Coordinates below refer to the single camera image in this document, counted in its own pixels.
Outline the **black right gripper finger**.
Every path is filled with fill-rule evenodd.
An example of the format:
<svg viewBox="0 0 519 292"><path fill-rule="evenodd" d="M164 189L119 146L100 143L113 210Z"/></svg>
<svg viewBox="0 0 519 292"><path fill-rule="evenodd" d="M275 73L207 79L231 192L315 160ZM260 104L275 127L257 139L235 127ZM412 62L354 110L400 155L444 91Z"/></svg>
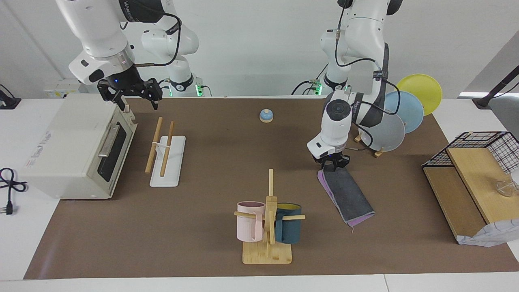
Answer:
<svg viewBox="0 0 519 292"><path fill-rule="evenodd" d="M115 92L111 92L110 89L111 86L109 85L109 82L106 80L100 80L97 83L97 89L104 101L109 101L114 103L119 107L121 111L124 111L126 108L126 104L122 100L122 96L124 95L124 90L121 89L115 89Z"/></svg>
<svg viewBox="0 0 519 292"><path fill-rule="evenodd" d="M158 110L158 102L163 99L163 90L156 78L150 78L137 84L137 95L148 100L153 109Z"/></svg>

